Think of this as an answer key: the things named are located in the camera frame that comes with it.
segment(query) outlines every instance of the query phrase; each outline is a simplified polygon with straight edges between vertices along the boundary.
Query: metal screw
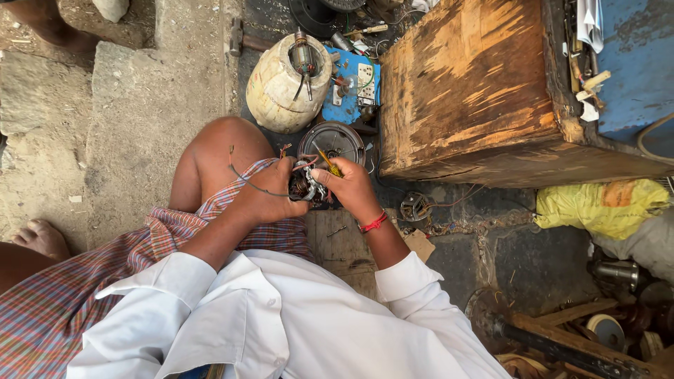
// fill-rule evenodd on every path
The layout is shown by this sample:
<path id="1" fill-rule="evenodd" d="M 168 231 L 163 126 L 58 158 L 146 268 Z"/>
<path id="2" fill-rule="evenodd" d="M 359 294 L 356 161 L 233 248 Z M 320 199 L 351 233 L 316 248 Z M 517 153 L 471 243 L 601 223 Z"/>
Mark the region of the metal screw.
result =
<path id="1" fill-rule="evenodd" d="M 330 234 L 326 235 L 326 237 L 329 237 L 329 236 L 331 236 L 331 235 L 333 235 L 333 234 L 335 234 L 335 233 L 339 232 L 340 230 L 344 230 L 344 229 L 346 229 L 346 225 L 345 225 L 345 226 L 343 226 L 343 227 L 341 227 L 341 228 L 339 228 L 339 229 L 337 229 L 337 230 L 335 230 L 334 232 L 332 232 L 332 233 L 330 233 Z"/>

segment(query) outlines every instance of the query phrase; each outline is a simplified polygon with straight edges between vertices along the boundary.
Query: white shirt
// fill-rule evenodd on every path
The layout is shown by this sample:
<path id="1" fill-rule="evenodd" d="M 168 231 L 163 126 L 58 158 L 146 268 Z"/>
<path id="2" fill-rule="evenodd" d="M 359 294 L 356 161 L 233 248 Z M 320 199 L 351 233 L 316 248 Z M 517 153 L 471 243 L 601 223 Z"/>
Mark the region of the white shirt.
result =
<path id="1" fill-rule="evenodd" d="M 268 250 L 215 272 L 175 252 L 96 294 L 125 297 L 82 335 L 68 378 L 509 378 L 415 252 L 375 273 L 391 310 L 327 270 Z"/>

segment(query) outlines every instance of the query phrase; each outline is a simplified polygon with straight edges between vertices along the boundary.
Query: hammer handle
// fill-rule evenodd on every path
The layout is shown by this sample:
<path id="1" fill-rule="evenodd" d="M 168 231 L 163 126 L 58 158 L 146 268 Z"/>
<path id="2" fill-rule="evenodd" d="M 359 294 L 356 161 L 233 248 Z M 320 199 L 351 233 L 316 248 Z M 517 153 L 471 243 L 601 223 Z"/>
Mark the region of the hammer handle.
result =
<path id="1" fill-rule="evenodd" d="M 241 44 L 243 45 L 243 47 L 247 47 L 249 49 L 262 52 L 271 49 L 275 45 L 275 43 L 270 40 L 250 36 L 248 34 L 243 35 L 243 42 Z"/>

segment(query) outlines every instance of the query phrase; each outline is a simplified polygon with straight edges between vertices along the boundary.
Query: wooden box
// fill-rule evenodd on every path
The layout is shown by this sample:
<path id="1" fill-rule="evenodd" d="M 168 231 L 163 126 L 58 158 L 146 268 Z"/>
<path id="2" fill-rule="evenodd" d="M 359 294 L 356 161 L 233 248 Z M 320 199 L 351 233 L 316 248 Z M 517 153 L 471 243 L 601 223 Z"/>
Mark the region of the wooden box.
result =
<path id="1" fill-rule="evenodd" d="M 381 57 L 381 171 L 545 187 L 671 175 L 578 116 L 561 1 L 441 0 Z"/>

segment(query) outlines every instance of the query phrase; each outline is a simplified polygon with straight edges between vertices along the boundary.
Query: hammer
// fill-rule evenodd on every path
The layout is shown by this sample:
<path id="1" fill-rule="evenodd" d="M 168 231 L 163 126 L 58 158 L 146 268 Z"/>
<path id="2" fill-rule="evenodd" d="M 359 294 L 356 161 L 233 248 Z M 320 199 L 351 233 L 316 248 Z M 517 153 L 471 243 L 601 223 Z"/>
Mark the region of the hammer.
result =
<path id="1" fill-rule="evenodd" d="M 248 47 L 256 51 L 267 51 L 275 43 L 260 37 L 249 36 L 243 33 L 243 21 L 240 18 L 232 18 L 232 33 L 229 37 L 229 53 L 234 57 L 241 56 L 241 49 Z"/>

